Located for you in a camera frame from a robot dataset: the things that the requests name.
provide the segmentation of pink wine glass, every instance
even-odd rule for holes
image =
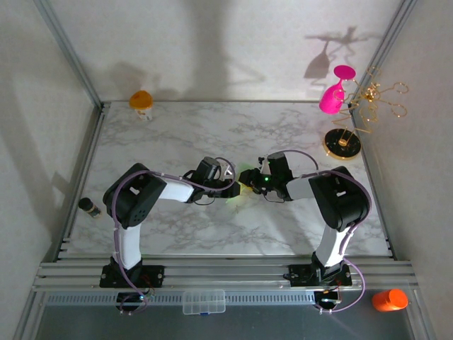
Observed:
[[[340,78],[340,81],[329,87],[319,102],[319,108],[328,115],[335,115],[341,109],[345,99],[345,90],[341,86],[343,80],[351,80],[355,77],[355,70],[348,65],[337,66],[333,69],[333,73]]]

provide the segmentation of black mounting bracket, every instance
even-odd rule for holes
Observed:
[[[336,287],[338,285],[352,285],[351,273],[347,264],[343,264],[341,270],[334,276],[329,276],[324,280],[319,278],[312,264],[291,264],[288,266],[288,269],[289,273],[285,274],[283,278],[289,281],[291,287]]]
[[[160,288],[164,281],[164,266],[144,266],[142,261],[126,271],[127,277],[138,288]],[[122,277],[120,267],[113,257],[110,257],[110,264],[102,268],[101,288],[129,288],[129,284]]]

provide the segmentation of clear plastic box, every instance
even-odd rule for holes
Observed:
[[[184,315],[223,313],[225,309],[225,291],[222,289],[188,290],[183,294]]]

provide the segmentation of orange cup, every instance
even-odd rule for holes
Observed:
[[[402,310],[408,306],[408,297],[401,289],[391,289],[374,294],[373,306],[380,312]]]

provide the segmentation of gold jewelry stand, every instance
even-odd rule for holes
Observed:
[[[330,130],[326,133],[323,139],[324,149],[326,150],[327,154],[332,156],[333,158],[350,160],[359,154],[360,150],[362,149],[362,144],[359,137],[354,132],[372,132],[370,123],[377,123],[379,121],[377,117],[379,102],[390,105],[391,112],[398,118],[404,117],[408,114],[405,106],[385,101],[384,99],[381,99],[381,95],[384,92],[391,90],[395,90],[398,94],[406,94],[409,92],[409,87],[405,83],[398,81],[392,87],[380,91],[380,84],[374,81],[374,75],[371,73],[374,70],[377,71],[377,76],[381,75],[380,69],[376,67],[370,67],[367,70],[367,74],[371,76],[372,81],[369,87],[367,87],[366,89],[362,88],[355,79],[352,79],[352,81],[357,85],[359,89],[356,96],[354,96],[354,93],[349,93],[348,97],[342,100],[341,98],[337,97],[336,92],[344,92],[344,90],[339,89],[333,92],[333,95],[337,100],[342,101],[343,103],[346,103],[348,105],[348,108],[344,108],[338,111],[339,114],[344,115],[343,118],[332,120],[333,124],[339,125],[342,128]],[[362,102],[365,104],[359,109],[359,116],[362,119],[364,128],[354,127],[350,130],[345,123],[346,121],[351,119],[352,112],[355,109],[359,108]]]

